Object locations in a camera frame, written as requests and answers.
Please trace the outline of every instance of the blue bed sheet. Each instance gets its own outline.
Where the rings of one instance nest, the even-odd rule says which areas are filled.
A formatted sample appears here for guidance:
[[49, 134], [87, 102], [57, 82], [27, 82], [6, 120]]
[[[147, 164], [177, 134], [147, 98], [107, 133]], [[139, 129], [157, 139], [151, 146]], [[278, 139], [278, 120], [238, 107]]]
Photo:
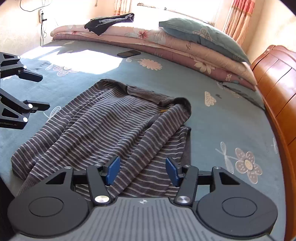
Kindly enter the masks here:
[[[127, 59], [116, 56], [127, 50], [96, 42], [57, 40], [22, 55], [28, 69], [43, 75], [41, 82], [16, 76], [1, 80], [1, 88], [19, 100], [51, 105], [45, 112], [31, 114], [24, 130], [0, 130], [0, 175], [12, 193], [16, 195], [22, 184], [12, 174], [12, 154], [74, 97], [100, 79], [110, 78], [168, 96], [186, 97], [192, 106], [186, 122], [192, 129], [192, 165], [200, 170], [221, 166], [270, 197], [279, 212], [271, 235], [284, 240], [283, 172], [264, 111], [206, 75], [161, 57], [147, 53]], [[196, 199], [208, 192], [208, 186], [198, 187]]]

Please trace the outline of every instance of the window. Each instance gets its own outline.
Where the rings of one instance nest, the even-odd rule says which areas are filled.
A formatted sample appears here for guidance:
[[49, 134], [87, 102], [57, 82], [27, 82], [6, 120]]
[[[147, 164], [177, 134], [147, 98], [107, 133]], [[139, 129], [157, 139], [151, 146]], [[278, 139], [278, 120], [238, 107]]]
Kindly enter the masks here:
[[138, 0], [138, 6], [166, 10], [215, 24], [221, 0]]

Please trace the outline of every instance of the green pillow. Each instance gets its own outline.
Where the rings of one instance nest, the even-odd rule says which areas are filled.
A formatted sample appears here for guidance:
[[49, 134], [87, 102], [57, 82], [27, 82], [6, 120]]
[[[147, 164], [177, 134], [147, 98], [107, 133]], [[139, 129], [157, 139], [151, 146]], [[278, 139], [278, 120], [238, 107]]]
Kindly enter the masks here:
[[192, 41], [215, 50], [226, 57], [238, 62], [250, 61], [238, 43], [219, 29], [203, 23], [185, 18], [171, 18], [159, 22], [163, 30], [176, 38]]

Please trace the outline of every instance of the pink blanket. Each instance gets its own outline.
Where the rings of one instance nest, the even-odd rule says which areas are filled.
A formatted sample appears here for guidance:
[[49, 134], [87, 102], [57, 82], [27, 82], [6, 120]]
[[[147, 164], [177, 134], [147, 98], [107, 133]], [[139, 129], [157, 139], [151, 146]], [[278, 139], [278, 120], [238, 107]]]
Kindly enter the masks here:
[[61, 26], [51, 32], [56, 39], [102, 42], [137, 49], [199, 71], [217, 81], [239, 83], [253, 89], [256, 80], [246, 63], [231, 60], [200, 44], [181, 40], [161, 28], [144, 29], [133, 23], [119, 23], [100, 36], [89, 32], [84, 25]]

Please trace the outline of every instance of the blue gripper pad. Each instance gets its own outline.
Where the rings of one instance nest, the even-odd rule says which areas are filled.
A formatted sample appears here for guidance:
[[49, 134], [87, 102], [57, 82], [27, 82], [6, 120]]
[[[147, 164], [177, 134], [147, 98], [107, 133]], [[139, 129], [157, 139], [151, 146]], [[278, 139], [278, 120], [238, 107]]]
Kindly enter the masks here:
[[181, 183], [181, 178], [178, 175], [178, 170], [168, 158], [165, 159], [165, 170], [170, 177], [172, 184], [175, 187], [179, 187]]
[[108, 167], [107, 175], [105, 177], [105, 185], [113, 184], [118, 172], [120, 170], [120, 157], [117, 157]]

